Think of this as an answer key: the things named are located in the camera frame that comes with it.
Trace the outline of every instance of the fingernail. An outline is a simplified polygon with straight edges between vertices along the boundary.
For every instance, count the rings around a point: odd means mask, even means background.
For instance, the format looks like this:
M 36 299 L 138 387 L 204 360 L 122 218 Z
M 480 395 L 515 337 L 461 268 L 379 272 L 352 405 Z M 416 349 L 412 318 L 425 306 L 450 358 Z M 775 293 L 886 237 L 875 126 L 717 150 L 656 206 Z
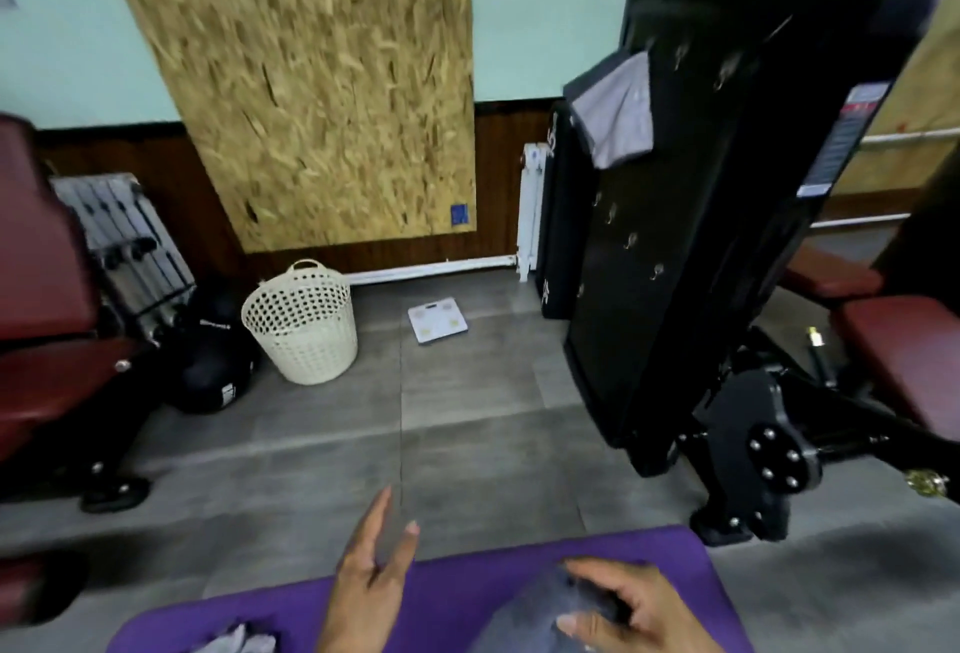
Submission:
M 572 636 L 577 630 L 577 618 L 569 613 L 562 614 L 557 618 L 557 627 L 566 635 Z

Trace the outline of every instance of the white pipe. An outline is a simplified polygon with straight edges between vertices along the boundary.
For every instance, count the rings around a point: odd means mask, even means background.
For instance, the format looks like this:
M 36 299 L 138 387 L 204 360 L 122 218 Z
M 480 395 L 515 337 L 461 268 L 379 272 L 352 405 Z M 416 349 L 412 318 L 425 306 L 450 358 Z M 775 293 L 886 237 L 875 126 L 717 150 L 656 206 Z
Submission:
M 816 221 L 810 223 L 811 229 L 829 229 L 834 226 L 860 226 L 861 224 L 885 224 L 892 221 L 904 221 L 909 213 L 888 213 L 885 216 L 862 216 L 861 218 L 838 218 L 834 221 Z
M 360 284 L 382 284 L 387 282 L 403 282 L 420 277 L 436 277 L 440 274 L 456 274 L 474 269 L 494 269 L 499 266 L 517 266 L 517 255 L 484 256 L 482 258 L 465 258 L 459 261 L 440 261 L 437 264 L 417 264 L 416 266 L 401 266 L 397 269 L 379 269 L 377 271 L 357 271 L 346 273 L 344 276 L 352 286 Z
M 960 127 L 945 129 L 927 129 L 923 132 L 895 132 L 894 134 L 868 134 L 861 145 L 889 145 L 898 142 L 919 142 L 920 140 L 949 140 L 960 138 Z

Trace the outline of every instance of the white plastic basket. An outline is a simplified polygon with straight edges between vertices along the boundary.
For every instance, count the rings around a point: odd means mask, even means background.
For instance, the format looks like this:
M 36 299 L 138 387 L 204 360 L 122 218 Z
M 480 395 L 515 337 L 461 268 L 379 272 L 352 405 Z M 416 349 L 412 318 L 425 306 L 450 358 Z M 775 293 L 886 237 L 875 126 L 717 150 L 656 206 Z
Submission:
M 311 264 L 299 269 L 298 264 Z M 280 370 L 300 385 L 339 376 L 357 356 L 351 285 L 312 258 L 294 261 L 243 302 L 243 325 Z

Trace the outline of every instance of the blue sticker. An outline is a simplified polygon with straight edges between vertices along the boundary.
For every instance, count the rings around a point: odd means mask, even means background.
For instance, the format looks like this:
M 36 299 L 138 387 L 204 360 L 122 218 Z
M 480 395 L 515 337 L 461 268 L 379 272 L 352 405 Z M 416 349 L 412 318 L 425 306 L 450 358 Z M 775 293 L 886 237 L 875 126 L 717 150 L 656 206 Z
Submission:
M 460 226 L 471 222 L 471 216 L 467 212 L 465 203 L 456 203 L 450 206 L 450 226 Z

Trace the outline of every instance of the floor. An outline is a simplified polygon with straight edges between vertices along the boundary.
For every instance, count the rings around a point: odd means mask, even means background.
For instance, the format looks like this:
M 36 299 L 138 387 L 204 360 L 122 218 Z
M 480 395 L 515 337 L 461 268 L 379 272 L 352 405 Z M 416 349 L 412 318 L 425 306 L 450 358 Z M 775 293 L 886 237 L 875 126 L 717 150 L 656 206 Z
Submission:
M 884 231 L 817 239 L 869 259 Z M 469 332 L 420 346 L 405 308 L 456 298 Z M 642 480 L 606 448 L 561 352 L 511 271 L 361 287 L 360 352 L 318 387 L 264 370 L 217 416 L 154 414 L 130 456 L 150 498 L 115 515 L 75 502 L 0 507 L 0 552 L 89 552 L 87 591 L 59 619 L 0 633 L 5 653 L 103 653 L 119 626 L 168 603 L 328 575 L 375 491 L 397 489 L 421 558 L 683 524 L 704 492 L 685 464 Z M 825 314 L 778 291 L 762 325 L 798 349 Z M 712 552 L 758 653 L 956 650 L 960 508 L 894 469 L 831 466 L 794 503 L 791 536 Z

